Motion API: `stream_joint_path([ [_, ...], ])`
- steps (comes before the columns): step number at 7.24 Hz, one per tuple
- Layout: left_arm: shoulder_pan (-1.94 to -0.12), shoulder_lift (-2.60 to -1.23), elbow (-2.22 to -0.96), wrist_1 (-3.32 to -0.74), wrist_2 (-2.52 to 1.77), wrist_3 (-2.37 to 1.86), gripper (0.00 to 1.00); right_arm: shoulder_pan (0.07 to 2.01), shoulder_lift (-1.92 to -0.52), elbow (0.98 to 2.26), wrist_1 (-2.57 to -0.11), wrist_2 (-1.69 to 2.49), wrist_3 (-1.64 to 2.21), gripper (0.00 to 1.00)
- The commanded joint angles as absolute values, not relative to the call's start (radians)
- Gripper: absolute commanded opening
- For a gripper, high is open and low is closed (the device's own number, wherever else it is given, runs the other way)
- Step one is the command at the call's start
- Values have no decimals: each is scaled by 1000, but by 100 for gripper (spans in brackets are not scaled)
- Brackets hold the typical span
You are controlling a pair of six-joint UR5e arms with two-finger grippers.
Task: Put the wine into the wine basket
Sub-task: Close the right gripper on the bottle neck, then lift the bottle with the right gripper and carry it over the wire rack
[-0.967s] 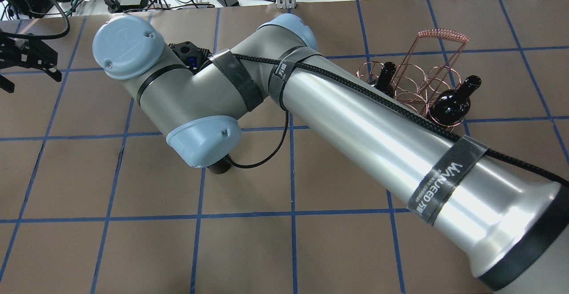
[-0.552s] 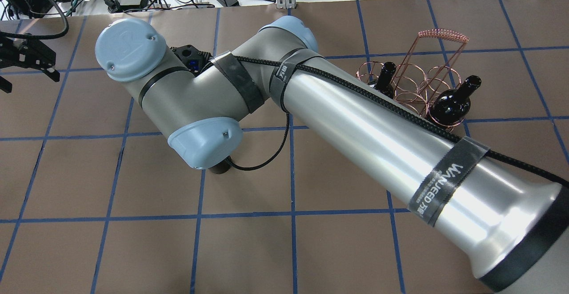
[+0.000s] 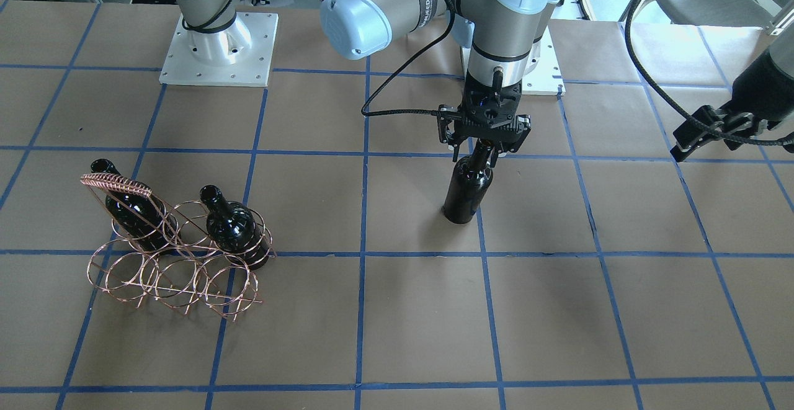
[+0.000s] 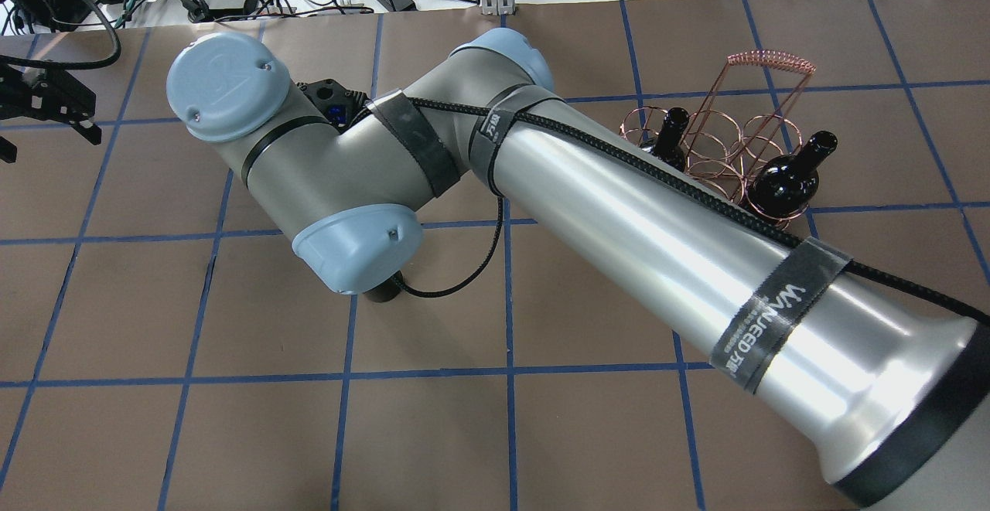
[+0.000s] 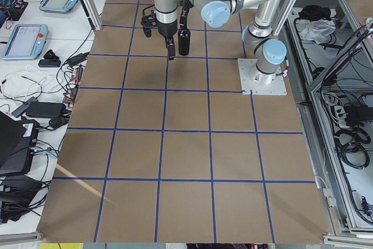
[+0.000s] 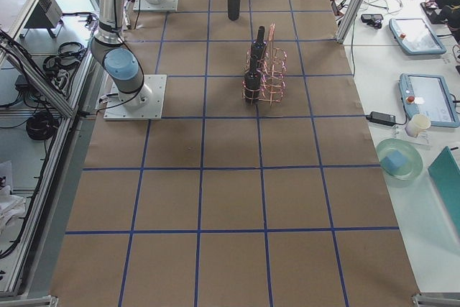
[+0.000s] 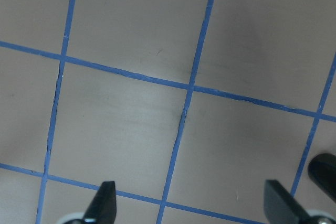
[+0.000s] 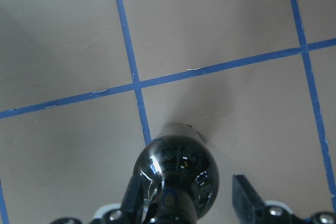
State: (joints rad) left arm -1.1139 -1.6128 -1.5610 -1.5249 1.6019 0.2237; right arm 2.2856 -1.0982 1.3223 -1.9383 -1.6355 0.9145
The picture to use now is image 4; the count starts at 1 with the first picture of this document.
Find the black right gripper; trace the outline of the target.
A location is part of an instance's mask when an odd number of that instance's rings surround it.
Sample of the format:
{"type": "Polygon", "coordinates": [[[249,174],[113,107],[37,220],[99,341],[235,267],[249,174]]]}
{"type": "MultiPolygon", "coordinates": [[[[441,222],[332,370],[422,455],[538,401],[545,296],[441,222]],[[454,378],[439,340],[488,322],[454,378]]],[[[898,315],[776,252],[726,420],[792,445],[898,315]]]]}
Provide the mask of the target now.
{"type": "Polygon", "coordinates": [[[297,88],[337,130],[349,130],[369,101],[367,93],[350,90],[335,79],[298,82],[297,88]]]}

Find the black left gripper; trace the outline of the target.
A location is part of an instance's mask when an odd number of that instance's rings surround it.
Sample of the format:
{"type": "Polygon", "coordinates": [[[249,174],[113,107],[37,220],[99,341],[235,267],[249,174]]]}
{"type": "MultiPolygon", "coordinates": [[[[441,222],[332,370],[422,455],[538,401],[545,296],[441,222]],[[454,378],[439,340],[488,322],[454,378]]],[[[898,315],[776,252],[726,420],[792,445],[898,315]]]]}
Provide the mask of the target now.
{"type": "MultiPolygon", "coordinates": [[[[101,145],[102,130],[89,120],[95,111],[95,92],[70,72],[1,64],[1,119],[66,122],[88,144],[101,145]]],[[[17,145],[1,135],[1,162],[13,165],[17,158],[17,145]]]]}

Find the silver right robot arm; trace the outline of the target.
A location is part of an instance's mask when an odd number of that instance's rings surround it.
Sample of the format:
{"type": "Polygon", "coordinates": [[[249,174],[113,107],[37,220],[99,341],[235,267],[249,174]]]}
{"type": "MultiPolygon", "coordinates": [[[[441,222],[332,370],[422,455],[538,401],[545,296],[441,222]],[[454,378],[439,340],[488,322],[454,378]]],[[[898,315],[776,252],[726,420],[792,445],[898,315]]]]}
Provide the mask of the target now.
{"type": "Polygon", "coordinates": [[[184,47],[171,110],[241,177],[328,289],[385,285],[416,211],[472,172],[770,405],[869,510],[988,508],[988,317],[775,229],[648,158],[552,91],[489,29],[337,131],[268,47],[184,47]]]}

